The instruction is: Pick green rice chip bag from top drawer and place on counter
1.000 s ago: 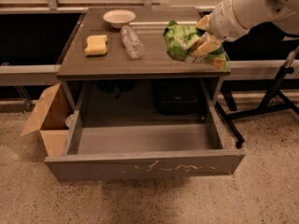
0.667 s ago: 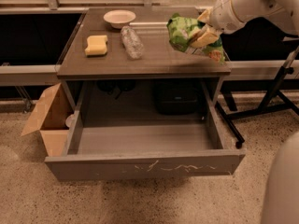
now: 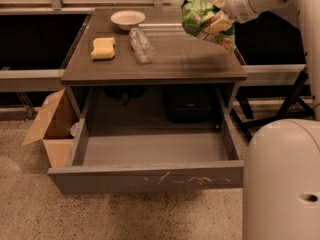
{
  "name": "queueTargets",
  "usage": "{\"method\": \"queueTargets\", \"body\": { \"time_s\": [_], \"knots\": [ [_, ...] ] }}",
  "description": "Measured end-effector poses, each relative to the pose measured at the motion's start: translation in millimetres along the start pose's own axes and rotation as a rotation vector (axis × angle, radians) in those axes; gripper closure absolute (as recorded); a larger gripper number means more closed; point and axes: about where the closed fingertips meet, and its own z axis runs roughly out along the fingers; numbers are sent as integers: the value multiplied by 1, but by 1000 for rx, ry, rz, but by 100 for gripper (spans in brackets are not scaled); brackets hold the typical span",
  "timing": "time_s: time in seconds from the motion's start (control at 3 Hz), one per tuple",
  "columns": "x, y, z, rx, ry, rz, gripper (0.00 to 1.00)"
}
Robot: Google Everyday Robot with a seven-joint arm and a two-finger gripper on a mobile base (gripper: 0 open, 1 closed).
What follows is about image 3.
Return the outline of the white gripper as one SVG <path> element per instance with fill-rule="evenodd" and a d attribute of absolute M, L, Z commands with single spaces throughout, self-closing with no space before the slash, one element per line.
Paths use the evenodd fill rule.
<path fill-rule="evenodd" d="M 215 0 L 213 5 L 220 10 L 213 17 L 208 19 L 203 27 L 203 31 L 214 34 L 226 31 L 232 27 L 234 21 L 246 23 L 259 16 L 254 2 L 257 0 Z"/>

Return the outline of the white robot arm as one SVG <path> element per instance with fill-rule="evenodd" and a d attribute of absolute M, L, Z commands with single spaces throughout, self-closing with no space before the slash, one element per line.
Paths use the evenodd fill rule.
<path fill-rule="evenodd" d="M 313 109 L 320 117 L 320 0 L 216 0 L 205 30 L 225 30 L 293 5 L 301 31 Z M 286 119 L 252 138 L 243 169 L 243 240 L 320 240 L 320 122 Z"/>

